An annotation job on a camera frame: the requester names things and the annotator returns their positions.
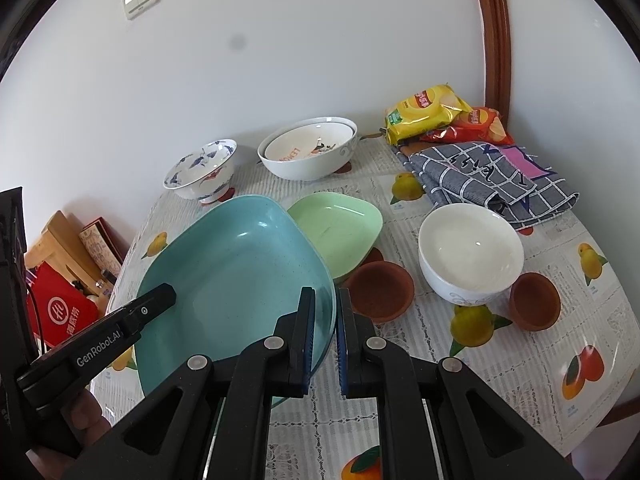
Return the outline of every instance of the gray checkered towel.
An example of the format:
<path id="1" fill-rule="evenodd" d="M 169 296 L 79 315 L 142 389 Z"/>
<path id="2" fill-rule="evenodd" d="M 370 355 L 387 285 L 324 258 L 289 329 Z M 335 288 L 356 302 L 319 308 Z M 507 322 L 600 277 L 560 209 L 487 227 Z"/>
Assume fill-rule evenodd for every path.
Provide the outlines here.
<path id="1" fill-rule="evenodd" d="M 514 229 L 549 220 L 578 200 L 564 178 L 519 146 L 474 141 L 443 144 L 409 158 L 397 149 L 396 154 L 433 203 L 478 204 L 503 216 Z"/>

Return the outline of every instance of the lemon print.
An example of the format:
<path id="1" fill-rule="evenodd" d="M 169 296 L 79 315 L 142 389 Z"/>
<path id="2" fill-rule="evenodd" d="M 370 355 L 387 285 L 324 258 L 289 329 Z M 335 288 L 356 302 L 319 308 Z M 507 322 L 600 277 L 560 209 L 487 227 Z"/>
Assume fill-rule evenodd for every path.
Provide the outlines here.
<path id="1" fill-rule="evenodd" d="M 424 195 L 424 190 L 415 179 L 414 174 L 407 171 L 396 176 L 396 181 L 393 186 L 391 186 L 391 193 L 394 196 L 391 199 L 391 203 L 395 204 L 401 200 L 418 200 Z"/>
<path id="2" fill-rule="evenodd" d="M 149 247 L 146 249 L 146 253 L 142 256 L 142 259 L 144 260 L 147 257 L 150 258 L 152 256 L 156 256 L 156 254 L 162 251 L 162 249 L 167 246 L 166 236 L 167 234 L 165 231 L 156 236 L 154 241 L 149 244 Z"/>
<path id="3" fill-rule="evenodd" d="M 486 305 L 456 306 L 451 320 L 453 339 L 464 346 L 480 346 L 494 335 L 494 316 Z"/>
<path id="4" fill-rule="evenodd" d="M 580 266 L 584 272 L 584 280 L 589 285 L 591 280 L 596 280 L 602 274 L 602 266 L 609 262 L 604 256 L 600 256 L 589 244 L 578 245 Z"/>
<path id="5" fill-rule="evenodd" d="M 482 346 L 494 336 L 495 330 L 512 323 L 510 319 L 492 314 L 486 305 L 456 305 L 453 312 L 449 327 L 453 336 L 449 351 L 451 357 L 467 346 Z"/>
<path id="6" fill-rule="evenodd" d="M 133 360 L 133 346 L 126 349 L 113 363 L 111 363 L 111 368 L 117 372 L 124 370 L 127 366 L 134 370 L 137 369 L 135 361 Z"/>

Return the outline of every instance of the light green dish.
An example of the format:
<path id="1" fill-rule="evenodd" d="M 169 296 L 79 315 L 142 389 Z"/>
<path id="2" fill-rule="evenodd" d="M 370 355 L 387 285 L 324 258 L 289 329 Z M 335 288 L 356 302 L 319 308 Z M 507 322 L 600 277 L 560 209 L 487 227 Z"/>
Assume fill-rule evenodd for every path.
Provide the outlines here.
<path id="1" fill-rule="evenodd" d="M 316 247 L 334 282 L 362 263 L 382 230 L 376 206 L 329 191 L 301 198 L 288 213 Z"/>

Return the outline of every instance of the red bag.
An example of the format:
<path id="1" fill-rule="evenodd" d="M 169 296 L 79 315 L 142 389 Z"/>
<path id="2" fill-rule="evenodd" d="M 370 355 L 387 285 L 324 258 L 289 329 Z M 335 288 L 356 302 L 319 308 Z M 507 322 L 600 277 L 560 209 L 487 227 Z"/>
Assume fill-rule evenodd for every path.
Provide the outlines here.
<path id="1" fill-rule="evenodd" d="M 36 298 L 43 339 L 50 347 L 69 339 L 98 319 L 95 303 L 73 288 L 47 262 L 38 267 L 31 291 Z M 27 296 L 27 310 L 31 329 L 36 338 L 40 338 L 38 319 L 30 295 Z"/>
<path id="2" fill-rule="evenodd" d="M 474 108 L 471 112 L 461 112 L 449 126 L 421 134 L 415 140 L 447 144 L 484 140 L 495 146 L 515 144 L 513 137 L 504 130 L 500 114 L 492 108 L 485 107 Z"/>

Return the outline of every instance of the terracotta pot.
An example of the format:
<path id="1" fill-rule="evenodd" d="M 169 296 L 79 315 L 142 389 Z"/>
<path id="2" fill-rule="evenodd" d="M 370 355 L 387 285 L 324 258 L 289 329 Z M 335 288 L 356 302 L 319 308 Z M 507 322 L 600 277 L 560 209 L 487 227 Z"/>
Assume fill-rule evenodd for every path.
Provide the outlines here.
<path id="1" fill-rule="evenodd" d="M 371 262 L 360 266 L 344 282 L 355 312 L 374 323 L 391 321 L 404 314 L 414 300 L 414 280 L 392 262 Z"/>
<path id="2" fill-rule="evenodd" d="M 511 319 L 521 329 L 546 330 L 560 316 L 560 295 L 548 278 L 526 272 L 511 285 L 509 310 Z"/>
<path id="3" fill-rule="evenodd" d="M 371 262 L 382 262 L 384 261 L 384 257 L 380 252 L 380 249 L 373 247 L 372 250 L 369 251 L 367 257 L 362 261 L 360 266 L 370 264 Z"/>

